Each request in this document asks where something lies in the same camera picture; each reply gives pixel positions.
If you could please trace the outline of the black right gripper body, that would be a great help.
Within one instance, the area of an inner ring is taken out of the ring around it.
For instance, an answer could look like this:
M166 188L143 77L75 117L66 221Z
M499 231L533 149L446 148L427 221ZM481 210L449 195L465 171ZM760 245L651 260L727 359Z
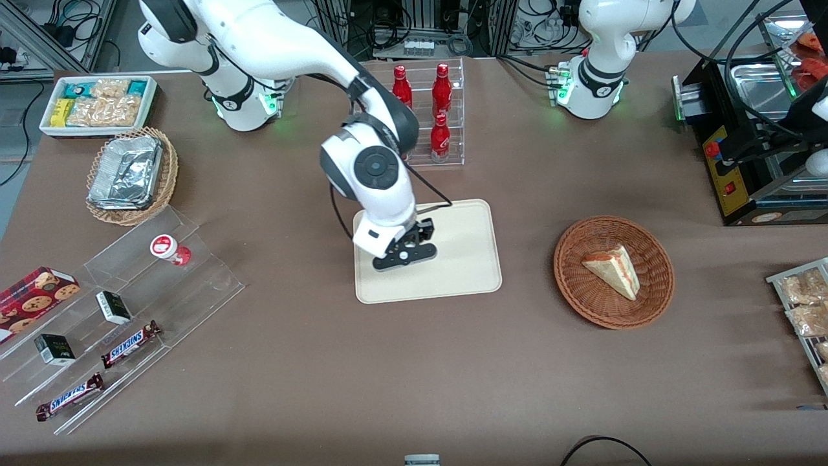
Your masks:
M388 254L436 254L437 247L431 243L434 233L432 219L418 220L401 239L391 242Z

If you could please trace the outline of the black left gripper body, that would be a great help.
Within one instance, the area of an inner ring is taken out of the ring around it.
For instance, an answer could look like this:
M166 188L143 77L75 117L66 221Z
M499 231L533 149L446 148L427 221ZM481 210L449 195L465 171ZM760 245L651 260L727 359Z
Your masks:
M826 116L822 117L813 110L816 104L826 98L826 83L827 78L822 78L790 105L789 112L779 121L779 125L798 136L792 136L780 130L780 148L795 148L801 144L826 145Z

